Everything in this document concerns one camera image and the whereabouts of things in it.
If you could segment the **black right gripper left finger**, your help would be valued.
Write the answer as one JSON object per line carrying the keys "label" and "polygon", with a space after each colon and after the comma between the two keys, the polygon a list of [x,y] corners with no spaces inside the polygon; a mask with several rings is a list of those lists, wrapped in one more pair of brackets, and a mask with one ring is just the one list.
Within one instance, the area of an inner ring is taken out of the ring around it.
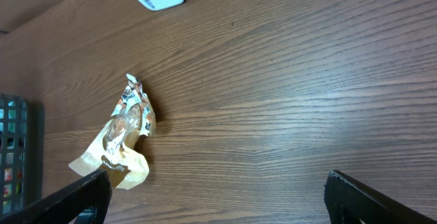
{"label": "black right gripper left finger", "polygon": [[106,171],[97,169],[1,220],[3,224],[103,224],[112,197]]}

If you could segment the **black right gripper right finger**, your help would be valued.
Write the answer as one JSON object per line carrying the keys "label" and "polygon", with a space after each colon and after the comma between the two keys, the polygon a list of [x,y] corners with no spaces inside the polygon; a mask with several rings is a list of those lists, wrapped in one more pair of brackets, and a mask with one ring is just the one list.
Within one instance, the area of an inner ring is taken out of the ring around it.
{"label": "black right gripper right finger", "polygon": [[324,202],[332,224],[436,224],[428,216],[338,170],[328,173]]}

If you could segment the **beige cookie bag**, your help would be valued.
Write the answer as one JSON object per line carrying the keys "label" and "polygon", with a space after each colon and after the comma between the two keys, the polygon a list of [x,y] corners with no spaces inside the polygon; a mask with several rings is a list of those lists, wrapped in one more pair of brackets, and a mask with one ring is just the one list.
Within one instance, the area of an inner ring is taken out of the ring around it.
{"label": "beige cookie bag", "polygon": [[156,116],[140,80],[131,74],[126,77],[128,84],[111,119],[69,168],[80,176],[97,169],[105,170],[113,188],[129,190],[143,183],[149,175],[145,156],[134,147],[141,136],[153,134]]}

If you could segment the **grey plastic basket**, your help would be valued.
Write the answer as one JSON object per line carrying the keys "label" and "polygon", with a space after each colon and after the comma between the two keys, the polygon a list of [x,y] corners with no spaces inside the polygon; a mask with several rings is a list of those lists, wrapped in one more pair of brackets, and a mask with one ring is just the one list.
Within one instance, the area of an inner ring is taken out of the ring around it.
{"label": "grey plastic basket", "polygon": [[1,95],[1,218],[24,205],[27,117],[23,98]]}

